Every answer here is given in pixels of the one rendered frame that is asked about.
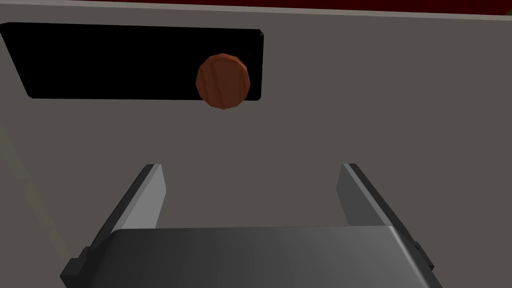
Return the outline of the black rectangular plate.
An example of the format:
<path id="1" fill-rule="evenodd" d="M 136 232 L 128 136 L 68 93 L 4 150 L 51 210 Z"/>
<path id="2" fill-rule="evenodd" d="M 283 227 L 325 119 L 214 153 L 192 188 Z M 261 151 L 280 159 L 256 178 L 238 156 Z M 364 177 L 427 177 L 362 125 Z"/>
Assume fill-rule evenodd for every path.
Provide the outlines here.
<path id="1" fill-rule="evenodd" d="M 247 68 L 247 99 L 261 98 L 259 29 L 7 22 L 2 36 L 33 99 L 198 101 L 196 78 L 210 56 Z"/>

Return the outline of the brown round wooden knob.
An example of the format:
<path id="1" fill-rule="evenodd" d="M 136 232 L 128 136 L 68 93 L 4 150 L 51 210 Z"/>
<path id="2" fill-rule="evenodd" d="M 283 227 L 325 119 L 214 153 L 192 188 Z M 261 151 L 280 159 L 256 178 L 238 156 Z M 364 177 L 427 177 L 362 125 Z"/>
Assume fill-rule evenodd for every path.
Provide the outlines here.
<path id="1" fill-rule="evenodd" d="M 195 85 L 209 106 L 227 110 L 247 99 L 251 82 L 246 65 L 236 56 L 219 53 L 199 66 Z"/>

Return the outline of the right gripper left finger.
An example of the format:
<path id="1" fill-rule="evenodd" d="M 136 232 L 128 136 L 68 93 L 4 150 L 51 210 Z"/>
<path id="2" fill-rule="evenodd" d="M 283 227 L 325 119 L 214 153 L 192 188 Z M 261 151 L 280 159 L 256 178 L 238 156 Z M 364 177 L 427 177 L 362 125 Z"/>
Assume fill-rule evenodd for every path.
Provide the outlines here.
<path id="1" fill-rule="evenodd" d="M 166 196 L 166 183 L 161 164 L 147 164 L 123 195 L 120 202 L 95 236 L 89 250 L 122 229 L 154 229 Z"/>

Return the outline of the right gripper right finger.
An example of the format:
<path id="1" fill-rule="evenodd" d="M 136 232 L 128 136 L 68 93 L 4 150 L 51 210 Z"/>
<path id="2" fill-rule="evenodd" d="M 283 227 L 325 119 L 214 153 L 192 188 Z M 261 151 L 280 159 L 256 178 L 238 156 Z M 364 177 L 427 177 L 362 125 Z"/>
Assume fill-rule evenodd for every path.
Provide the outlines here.
<path id="1" fill-rule="evenodd" d="M 411 244 L 411 233 L 355 163 L 342 164 L 336 192 L 350 226 L 392 226 Z"/>

